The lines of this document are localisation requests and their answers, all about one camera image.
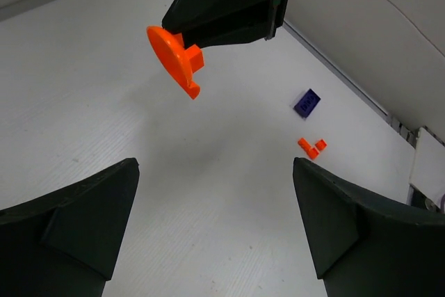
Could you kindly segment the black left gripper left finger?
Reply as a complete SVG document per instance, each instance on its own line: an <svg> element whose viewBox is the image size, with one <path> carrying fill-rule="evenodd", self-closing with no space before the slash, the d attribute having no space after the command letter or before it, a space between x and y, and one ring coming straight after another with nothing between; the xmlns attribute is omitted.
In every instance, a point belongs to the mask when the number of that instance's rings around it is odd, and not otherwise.
<svg viewBox="0 0 445 297"><path fill-rule="evenodd" d="M1 210L2 296L101 296L140 177L135 158Z"/></svg>

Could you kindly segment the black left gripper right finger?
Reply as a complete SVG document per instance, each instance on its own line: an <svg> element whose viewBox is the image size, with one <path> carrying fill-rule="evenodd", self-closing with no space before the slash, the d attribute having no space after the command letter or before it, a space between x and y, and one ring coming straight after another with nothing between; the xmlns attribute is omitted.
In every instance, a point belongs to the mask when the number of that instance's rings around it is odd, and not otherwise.
<svg viewBox="0 0 445 297"><path fill-rule="evenodd" d="M296 158L293 183L316 276L329 296L443 296L444 215Z"/></svg>

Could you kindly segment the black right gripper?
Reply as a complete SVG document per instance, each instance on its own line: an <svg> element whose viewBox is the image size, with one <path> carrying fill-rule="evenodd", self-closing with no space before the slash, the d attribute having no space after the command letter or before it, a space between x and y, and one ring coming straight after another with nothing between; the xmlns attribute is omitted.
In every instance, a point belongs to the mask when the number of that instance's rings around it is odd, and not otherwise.
<svg viewBox="0 0 445 297"><path fill-rule="evenodd" d="M186 47L239 45L275 37L288 0L174 0L162 27Z"/></svg>

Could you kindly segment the dark blue lego brick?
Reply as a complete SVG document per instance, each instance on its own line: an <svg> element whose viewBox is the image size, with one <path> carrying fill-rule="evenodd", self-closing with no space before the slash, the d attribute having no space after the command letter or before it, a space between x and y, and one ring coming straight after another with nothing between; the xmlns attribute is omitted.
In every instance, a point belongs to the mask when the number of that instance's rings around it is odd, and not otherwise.
<svg viewBox="0 0 445 297"><path fill-rule="evenodd" d="M309 89L293 106L293 110L301 118L306 119L316 108L320 100L321 98L312 89Z"/></svg>

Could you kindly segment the orange round lego piece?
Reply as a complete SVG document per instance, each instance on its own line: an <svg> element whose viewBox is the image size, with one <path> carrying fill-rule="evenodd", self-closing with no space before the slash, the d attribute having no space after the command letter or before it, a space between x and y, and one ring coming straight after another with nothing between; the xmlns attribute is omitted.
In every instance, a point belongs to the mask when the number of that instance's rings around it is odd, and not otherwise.
<svg viewBox="0 0 445 297"><path fill-rule="evenodd" d="M160 26L148 26L147 37L157 58L168 74L191 98L200 93L193 75L204 67L204 56L197 45L185 47L183 35L173 34Z"/></svg>

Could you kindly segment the small orange lego piece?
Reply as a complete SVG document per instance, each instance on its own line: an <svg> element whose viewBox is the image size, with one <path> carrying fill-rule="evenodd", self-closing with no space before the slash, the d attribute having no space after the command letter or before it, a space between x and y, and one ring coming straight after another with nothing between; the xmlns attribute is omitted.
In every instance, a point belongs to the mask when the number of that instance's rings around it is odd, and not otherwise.
<svg viewBox="0 0 445 297"><path fill-rule="evenodd" d="M297 144L302 148L302 150L306 153L306 155L311 159L314 160L318 157L319 151L316 147L313 147L309 144L309 142L305 138L300 138L297 141Z"/></svg>

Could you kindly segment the small orange lego brick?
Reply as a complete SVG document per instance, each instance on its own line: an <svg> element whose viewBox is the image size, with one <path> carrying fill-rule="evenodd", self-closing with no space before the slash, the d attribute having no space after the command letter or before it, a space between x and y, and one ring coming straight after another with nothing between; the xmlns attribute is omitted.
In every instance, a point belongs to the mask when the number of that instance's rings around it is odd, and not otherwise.
<svg viewBox="0 0 445 297"><path fill-rule="evenodd" d="M320 139L315 143L315 147L317 148L318 151L322 152L323 150L326 149L327 143L323 139Z"/></svg>

